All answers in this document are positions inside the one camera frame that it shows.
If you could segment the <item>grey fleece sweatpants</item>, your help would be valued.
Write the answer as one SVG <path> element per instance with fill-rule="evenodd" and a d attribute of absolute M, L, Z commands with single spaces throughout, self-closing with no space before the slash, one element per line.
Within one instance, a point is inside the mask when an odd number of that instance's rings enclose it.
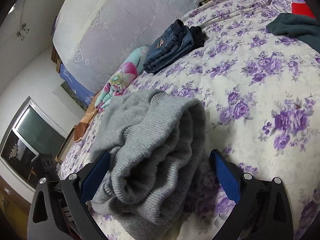
<path fill-rule="evenodd" d="M 92 199 L 134 239 L 158 239 L 178 220 L 205 150 L 206 114 L 197 98 L 158 89 L 111 99 L 89 159 L 111 155 Z"/>

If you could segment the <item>orange brown cloth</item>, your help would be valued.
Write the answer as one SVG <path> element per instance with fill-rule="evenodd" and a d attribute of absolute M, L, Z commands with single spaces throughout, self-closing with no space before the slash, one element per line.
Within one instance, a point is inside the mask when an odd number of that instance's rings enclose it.
<path fill-rule="evenodd" d="M 74 142 L 79 142 L 83 139 L 92 120 L 97 115 L 98 110 L 94 106 L 94 101 L 88 106 L 84 116 L 79 123 L 74 127 Z"/>

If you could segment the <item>purple floral bedspread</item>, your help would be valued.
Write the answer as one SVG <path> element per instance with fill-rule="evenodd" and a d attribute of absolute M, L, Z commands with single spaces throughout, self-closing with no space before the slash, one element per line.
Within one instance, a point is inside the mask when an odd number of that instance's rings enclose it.
<path fill-rule="evenodd" d="M 279 177 L 294 239 L 319 214 L 319 53 L 266 27 L 300 1 L 211 0 L 183 17 L 206 32 L 204 47 L 127 88 L 200 99 L 207 152 L 218 149 L 257 179 Z"/>

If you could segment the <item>floral pink teal blanket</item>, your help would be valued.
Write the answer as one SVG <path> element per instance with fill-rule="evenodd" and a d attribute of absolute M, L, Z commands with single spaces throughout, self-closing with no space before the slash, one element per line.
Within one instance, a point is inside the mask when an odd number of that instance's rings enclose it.
<path fill-rule="evenodd" d="M 127 87 L 139 76 L 143 71 L 143 64 L 148 50 L 147 46 L 135 49 L 109 78 L 95 101 L 94 106 L 98 111 L 104 111 L 110 104 L 111 98 L 122 95 Z"/>

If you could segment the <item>folded black garment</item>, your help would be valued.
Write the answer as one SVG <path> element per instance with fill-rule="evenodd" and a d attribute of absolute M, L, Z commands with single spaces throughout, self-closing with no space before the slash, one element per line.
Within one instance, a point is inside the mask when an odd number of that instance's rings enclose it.
<path fill-rule="evenodd" d="M 192 34 L 193 37 L 193 50 L 197 49 L 197 48 L 201 48 L 204 47 L 204 43 L 207 39 L 207 35 L 206 33 L 204 33 L 201 29 L 201 27 L 199 26 L 192 26 L 190 28 L 190 32 Z"/>

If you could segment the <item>dark teal fleece pants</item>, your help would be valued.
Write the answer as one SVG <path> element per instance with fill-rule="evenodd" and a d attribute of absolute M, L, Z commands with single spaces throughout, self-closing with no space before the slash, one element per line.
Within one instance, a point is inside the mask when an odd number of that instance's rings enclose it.
<path fill-rule="evenodd" d="M 266 26 L 266 29 L 275 36 L 296 38 L 319 53 L 319 22 L 314 18 L 281 13 Z"/>

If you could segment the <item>folded dark blue jeans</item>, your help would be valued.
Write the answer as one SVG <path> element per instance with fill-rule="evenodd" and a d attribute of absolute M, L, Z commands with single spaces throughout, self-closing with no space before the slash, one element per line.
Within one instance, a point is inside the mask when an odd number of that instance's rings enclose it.
<path fill-rule="evenodd" d="M 194 46 L 190 29 L 177 19 L 150 46 L 144 61 L 144 70 L 156 74 L 185 55 Z"/>

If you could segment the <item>white lace headboard cover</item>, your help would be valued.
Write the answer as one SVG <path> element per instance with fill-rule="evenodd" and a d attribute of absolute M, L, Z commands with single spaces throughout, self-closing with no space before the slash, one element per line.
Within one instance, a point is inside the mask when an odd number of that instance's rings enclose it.
<path fill-rule="evenodd" d="M 136 48 L 204 0 L 65 0 L 54 47 L 68 75 L 96 93 Z"/>

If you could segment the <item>red garment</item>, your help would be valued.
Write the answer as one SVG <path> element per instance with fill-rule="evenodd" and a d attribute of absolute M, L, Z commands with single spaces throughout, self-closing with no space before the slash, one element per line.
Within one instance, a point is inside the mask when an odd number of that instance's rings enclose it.
<path fill-rule="evenodd" d="M 306 3 L 292 3 L 291 5 L 293 14 L 316 18 Z"/>

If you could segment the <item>window with white frame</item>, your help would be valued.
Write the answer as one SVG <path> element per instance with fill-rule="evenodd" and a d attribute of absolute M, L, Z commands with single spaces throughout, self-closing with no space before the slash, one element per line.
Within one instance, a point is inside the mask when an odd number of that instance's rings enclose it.
<path fill-rule="evenodd" d="M 27 97 L 1 140 L 1 161 L 24 185 L 35 189 L 39 178 L 31 161 L 40 153 L 55 158 L 67 134 Z"/>

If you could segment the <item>blue poster on wall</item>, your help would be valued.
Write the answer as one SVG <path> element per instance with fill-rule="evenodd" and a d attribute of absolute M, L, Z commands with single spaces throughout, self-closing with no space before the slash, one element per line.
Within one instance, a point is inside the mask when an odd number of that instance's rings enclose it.
<path fill-rule="evenodd" d="M 77 98 L 85 105 L 89 106 L 94 98 L 95 94 L 83 86 L 64 66 L 60 63 L 60 77 L 64 79 L 70 89 L 76 94 Z"/>

